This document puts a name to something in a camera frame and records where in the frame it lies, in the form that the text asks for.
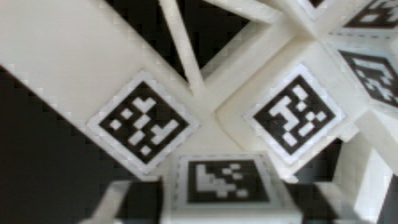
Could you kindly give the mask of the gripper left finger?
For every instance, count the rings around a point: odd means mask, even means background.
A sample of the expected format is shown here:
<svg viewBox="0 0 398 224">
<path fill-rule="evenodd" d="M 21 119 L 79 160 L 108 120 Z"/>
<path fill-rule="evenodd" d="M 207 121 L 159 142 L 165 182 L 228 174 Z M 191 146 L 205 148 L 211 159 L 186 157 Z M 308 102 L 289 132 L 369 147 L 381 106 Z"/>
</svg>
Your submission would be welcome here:
<svg viewBox="0 0 398 224">
<path fill-rule="evenodd" d="M 77 224 L 159 224 L 161 205 L 161 181 L 115 181 L 92 216 Z"/>
</svg>

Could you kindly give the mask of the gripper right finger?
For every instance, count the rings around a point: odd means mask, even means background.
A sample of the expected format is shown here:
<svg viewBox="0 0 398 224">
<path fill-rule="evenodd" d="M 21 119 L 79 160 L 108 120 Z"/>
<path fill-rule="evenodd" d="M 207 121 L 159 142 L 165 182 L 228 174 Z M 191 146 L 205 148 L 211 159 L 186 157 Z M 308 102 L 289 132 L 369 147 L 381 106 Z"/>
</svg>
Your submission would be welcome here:
<svg viewBox="0 0 398 224">
<path fill-rule="evenodd" d="M 332 182 L 285 183 L 301 224 L 374 224 L 353 210 L 351 203 Z"/>
</svg>

